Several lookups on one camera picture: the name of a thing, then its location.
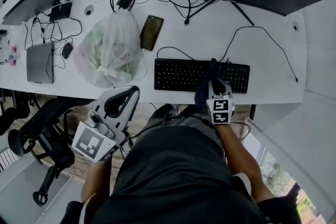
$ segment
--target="smartphone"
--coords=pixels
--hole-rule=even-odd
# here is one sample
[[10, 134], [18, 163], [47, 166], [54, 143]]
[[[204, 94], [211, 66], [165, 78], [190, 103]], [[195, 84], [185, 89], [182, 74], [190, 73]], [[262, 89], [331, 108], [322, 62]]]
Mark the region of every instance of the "smartphone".
[[145, 25], [141, 31], [141, 48], [152, 51], [155, 42], [159, 36], [161, 27], [163, 25], [163, 19], [152, 15], [147, 17]]

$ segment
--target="laptop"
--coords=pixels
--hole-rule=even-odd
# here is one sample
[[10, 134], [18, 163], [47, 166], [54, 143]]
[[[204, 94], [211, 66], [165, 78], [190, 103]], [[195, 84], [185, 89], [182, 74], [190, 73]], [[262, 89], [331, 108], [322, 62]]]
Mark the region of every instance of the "laptop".
[[27, 80], [34, 83], [53, 84], [54, 44], [47, 43], [27, 49]]

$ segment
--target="office chair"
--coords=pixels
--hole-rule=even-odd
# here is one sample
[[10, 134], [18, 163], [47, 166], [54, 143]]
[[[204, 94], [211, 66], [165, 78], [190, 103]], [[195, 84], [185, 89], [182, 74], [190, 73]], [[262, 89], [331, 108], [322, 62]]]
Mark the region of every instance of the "office chair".
[[[12, 97], [13, 108], [4, 110], [3, 102], [6, 97]], [[0, 116], [0, 136], [3, 135], [15, 120], [25, 119], [29, 116], [29, 105], [37, 105], [39, 108], [36, 97], [32, 93], [11, 91], [0, 89], [0, 107], [2, 115]]]
[[[11, 150], [18, 156], [29, 152], [40, 163], [42, 158], [49, 156], [55, 164], [48, 169], [47, 175], [39, 189], [33, 193], [33, 199], [39, 206], [48, 201], [48, 191], [54, 178], [75, 162], [75, 155], [68, 146], [73, 137], [68, 133], [67, 114], [69, 109], [87, 105], [93, 100], [58, 97], [47, 101], [41, 109], [20, 130], [11, 130], [8, 134], [8, 143]], [[64, 130], [56, 125], [58, 118], [64, 114]], [[45, 153], [36, 155], [33, 151], [36, 140]]]

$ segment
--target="black keyboard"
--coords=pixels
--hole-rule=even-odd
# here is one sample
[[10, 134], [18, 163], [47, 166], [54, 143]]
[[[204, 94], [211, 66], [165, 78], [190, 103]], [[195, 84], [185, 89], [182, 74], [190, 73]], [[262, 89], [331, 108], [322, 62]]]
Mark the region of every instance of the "black keyboard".
[[[231, 85], [233, 93], [247, 93], [250, 66], [220, 63], [225, 67], [222, 79]], [[205, 78], [209, 61], [156, 59], [154, 89], [196, 92]]]

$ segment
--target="plastic bag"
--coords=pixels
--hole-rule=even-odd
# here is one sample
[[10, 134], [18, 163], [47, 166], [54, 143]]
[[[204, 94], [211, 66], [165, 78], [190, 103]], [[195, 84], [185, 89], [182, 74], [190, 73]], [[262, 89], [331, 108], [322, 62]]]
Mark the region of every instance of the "plastic bag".
[[78, 72], [100, 88], [128, 83], [141, 60], [140, 32], [128, 10], [102, 19], [74, 53]]

